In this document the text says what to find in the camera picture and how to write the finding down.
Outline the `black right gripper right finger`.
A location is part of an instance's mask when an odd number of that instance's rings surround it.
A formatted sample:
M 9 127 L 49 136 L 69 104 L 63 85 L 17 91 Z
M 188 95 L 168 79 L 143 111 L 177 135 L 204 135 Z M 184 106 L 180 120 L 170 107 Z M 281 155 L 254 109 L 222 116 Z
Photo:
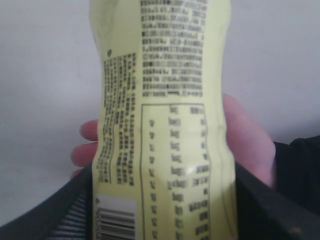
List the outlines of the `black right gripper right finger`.
M 235 165 L 239 240 L 319 240 L 319 216 Z

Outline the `open human hand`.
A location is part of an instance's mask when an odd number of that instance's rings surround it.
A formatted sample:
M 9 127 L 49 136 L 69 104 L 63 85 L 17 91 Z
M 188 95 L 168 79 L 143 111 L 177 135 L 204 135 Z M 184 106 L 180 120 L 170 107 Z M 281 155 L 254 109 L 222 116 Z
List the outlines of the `open human hand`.
M 276 146 L 271 137 L 250 117 L 231 95 L 223 94 L 227 123 L 226 141 L 235 160 L 270 188 L 276 186 Z M 98 120 L 80 127 L 80 135 L 90 143 L 76 146 L 70 156 L 72 163 L 83 168 L 94 159 L 98 149 Z

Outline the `black sleeved forearm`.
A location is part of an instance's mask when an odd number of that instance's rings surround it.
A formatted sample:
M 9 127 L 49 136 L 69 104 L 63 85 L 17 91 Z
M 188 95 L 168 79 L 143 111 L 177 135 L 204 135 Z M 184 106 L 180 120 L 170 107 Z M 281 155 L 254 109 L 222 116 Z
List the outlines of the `black sleeved forearm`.
M 275 142 L 276 189 L 298 204 L 320 202 L 320 137 Z

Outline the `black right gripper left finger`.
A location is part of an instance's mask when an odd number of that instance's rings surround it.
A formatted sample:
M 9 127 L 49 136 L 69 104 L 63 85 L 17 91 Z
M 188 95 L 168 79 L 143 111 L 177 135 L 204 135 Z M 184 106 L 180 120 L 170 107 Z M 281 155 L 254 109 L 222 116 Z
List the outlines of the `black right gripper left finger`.
M 2 240 L 92 240 L 92 165 L 44 202 L 0 227 Z

